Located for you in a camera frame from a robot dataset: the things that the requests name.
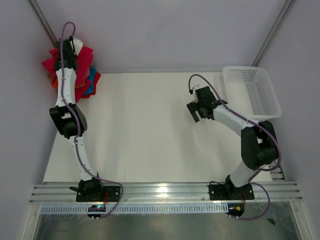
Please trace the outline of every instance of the pile of clothes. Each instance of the pile of clothes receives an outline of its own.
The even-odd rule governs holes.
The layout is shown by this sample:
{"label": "pile of clothes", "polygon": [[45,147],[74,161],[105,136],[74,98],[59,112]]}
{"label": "pile of clothes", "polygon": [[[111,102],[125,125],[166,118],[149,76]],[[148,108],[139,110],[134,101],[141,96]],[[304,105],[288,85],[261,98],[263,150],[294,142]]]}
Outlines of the pile of clothes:
{"label": "pile of clothes", "polygon": [[[59,53],[57,48],[49,51],[51,58],[42,62],[42,65],[48,71],[48,77],[51,81],[51,85],[54,88],[58,88],[58,78],[56,71],[54,70],[54,64],[56,62],[56,56]],[[93,60],[93,49],[83,46],[77,55],[76,61],[78,68],[76,70],[75,80],[75,102],[79,99],[87,99],[91,95],[96,94],[97,83],[101,76],[97,70],[91,66]]]}

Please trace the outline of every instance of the glass panel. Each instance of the glass panel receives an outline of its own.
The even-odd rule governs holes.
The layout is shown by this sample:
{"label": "glass panel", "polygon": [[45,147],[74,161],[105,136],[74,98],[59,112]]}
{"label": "glass panel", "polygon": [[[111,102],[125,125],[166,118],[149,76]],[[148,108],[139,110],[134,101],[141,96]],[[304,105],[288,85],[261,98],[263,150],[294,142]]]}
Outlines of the glass panel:
{"label": "glass panel", "polygon": [[[243,217],[262,213],[266,203],[247,203]],[[290,203],[271,203],[258,220],[228,218],[225,213],[111,215],[90,221],[86,215],[41,215],[34,240],[300,240]]]}

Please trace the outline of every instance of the white backdrop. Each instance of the white backdrop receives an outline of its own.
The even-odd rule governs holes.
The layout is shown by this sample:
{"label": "white backdrop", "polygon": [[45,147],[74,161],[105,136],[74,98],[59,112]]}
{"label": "white backdrop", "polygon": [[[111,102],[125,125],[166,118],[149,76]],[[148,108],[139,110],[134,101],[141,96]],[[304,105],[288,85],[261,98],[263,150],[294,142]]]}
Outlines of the white backdrop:
{"label": "white backdrop", "polygon": [[102,73],[250,66],[284,2],[38,0],[57,38],[65,22],[76,24]]}
{"label": "white backdrop", "polygon": [[[96,95],[78,107],[87,152],[102,178],[117,182],[224,182],[241,158],[240,137],[223,124],[195,123],[186,105],[191,73],[102,74]],[[226,99],[222,73],[202,73]],[[191,86],[206,83],[198,77]],[[45,182],[78,182],[77,159],[57,134]],[[262,172],[255,181],[270,181]]]}

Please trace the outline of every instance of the metal frame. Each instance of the metal frame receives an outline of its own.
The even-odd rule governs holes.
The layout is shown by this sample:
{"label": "metal frame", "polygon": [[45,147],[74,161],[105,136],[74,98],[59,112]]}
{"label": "metal frame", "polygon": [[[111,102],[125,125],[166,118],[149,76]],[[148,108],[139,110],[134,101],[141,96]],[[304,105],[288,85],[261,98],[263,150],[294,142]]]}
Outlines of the metal frame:
{"label": "metal frame", "polygon": [[[302,201],[299,187],[294,181],[260,182],[268,191],[272,202]],[[69,187],[77,187],[76,182],[46,183],[36,185],[30,199],[30,205],[45,204],[81,204],[75,202],[75,192]],[[123,183],[122,204],[189,204],[189,203],[239,203],[239,200],[210,201],[208,183]],[[254,185],[255,200],[248,202],[267,202],[264,191]]]}
{"label": "metal frame", "polygon": [[262,43],[253,63],[252,67],[258,67],[263,57],[266,55],[268,49],[271,46],[271,43],[277,36],[279,30],[281,29],[285,19],[287,18],[288,14],[290,13],[292,7],[296,3],[296,0],[286,0],[284,5],[282,6],[278,16],[276,17],[272,27],[270,28],[265,40]]}
{"label": "metal frame", "polygon": [[[294,181],[270,181],[260,182],[270,195],[271,202],[290,202],[292,212],[294,214],[300,235],[303,240],[315,239],[312,234],[312,228],[309,225],[308,217],[306,217],[305,209],[302,208],[304,204],[301,192],[296,182]],[[31,211],[29,219],[26,223],[24,239],[32,239],[35,234],[36,226],[38,223],[39,214],[45,214],[43,209],[54,206],[65,207],[67,210],[59,210],[61,214],[75,214],[77,209],[84,214],[84,206],[93,204],[102,204],[102,202],[75,202],[75,192],[70,190],[69,187],[76,187],[76,182],[62,182],[53,183],[47,182],[42,185],[36,185],[33,189],[32,196],[29,202]],[[194,183],[124,183],[124,193],[119,204],[119,207],[125,212],[130,212],[136,206],[196,206],[203,207],[207,204],[210,206],[224,206],[227,203],[239,203],[238,200],[228,201],[210,201],[208,193],[208,183],[194,182]],[[267,202],[267,197],[264,191],[254,185],[253,192],[255,200],[247,200],[251,203]],[[181,208],[180,213],[192,213]]]}
{"label": "metal frame", "polygon": [[42,12],[39,4],[37,3],[36,0],[27,0],[27,1],[29,2],[31,8],[33,9],[34,14],[36,15],[36,17],[40,21],[40,24],[42,25],[45,33],[49,37],[52,45],[55,47],[57,38],[56,38],[54,32],[52,31],[52,29],[51,29],[45,15],[44,15],[44,13]]}

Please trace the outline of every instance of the white table surface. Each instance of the white table surface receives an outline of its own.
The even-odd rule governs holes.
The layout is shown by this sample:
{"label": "white table surface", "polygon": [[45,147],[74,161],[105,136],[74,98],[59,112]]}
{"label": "white table surface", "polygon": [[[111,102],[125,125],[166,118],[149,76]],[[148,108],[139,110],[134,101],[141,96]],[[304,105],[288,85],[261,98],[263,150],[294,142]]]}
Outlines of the white table surface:
{"label": "white table surface", "polygon": [[[77,105],[88,129],[86,148],[102,178],[117,182],[224,181],[242,161],[240,137],[223,124],[195,123],[186,104],[192,73],[106,73],[96,95]],[[221,72],[201,73],[223,99]],[[191,86],[206,84],[194,77]],[[56,135],[44,182],[78,182],[77,159]],[[271,181],[268,172],[254,181]]]}

